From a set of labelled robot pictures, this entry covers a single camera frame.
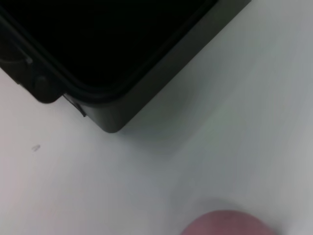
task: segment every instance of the black plastic case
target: black plastic case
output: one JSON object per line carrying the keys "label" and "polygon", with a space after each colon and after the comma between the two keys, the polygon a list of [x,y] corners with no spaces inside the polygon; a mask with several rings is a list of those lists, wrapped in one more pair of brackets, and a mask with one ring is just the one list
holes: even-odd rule
{"label": "black plastic case", "polygon": [[249,2],[205,0],[156,51],[110,87],[77,79],[0,7],[0,67],[38,101],[51,103],[63,95],[104,131],[117,132]]}

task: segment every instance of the black container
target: black container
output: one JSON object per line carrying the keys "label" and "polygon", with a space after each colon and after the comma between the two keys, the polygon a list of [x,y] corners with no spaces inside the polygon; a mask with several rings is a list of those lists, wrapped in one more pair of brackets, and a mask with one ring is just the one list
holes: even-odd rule
{"label": "black container", "polygon": [[0,67],[116,132],[248,2],[0,0]]}

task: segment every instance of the small debris speck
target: small debris speck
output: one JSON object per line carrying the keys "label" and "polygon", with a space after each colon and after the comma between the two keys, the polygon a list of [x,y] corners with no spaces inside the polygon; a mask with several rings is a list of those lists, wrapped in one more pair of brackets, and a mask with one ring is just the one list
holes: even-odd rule
{"label": "small debris speck", "polygon": [[34,152],[36,152],[38,149],[40,149],[40,144],[34,146],[31,148]]}

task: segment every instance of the white surface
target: white surface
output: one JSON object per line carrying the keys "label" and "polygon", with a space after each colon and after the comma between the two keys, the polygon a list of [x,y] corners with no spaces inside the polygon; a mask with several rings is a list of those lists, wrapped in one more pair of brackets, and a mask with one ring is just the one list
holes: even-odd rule
{"label": "white surface", "polygon": [[312,12],[254,0],[118,134],[1,72],[0,234],[178,235],[229,208],[311,235]]}

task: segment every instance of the white table surface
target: white table surface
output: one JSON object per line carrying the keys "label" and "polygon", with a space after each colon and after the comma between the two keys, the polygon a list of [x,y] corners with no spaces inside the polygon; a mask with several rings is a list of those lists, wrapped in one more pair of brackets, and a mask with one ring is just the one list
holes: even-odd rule
{"label": "white table surface", "polygon": [[178,235],[215,209],[313,234],[312,25],[311,0],[254,0],[117,134],[0,71],[0,234]]}

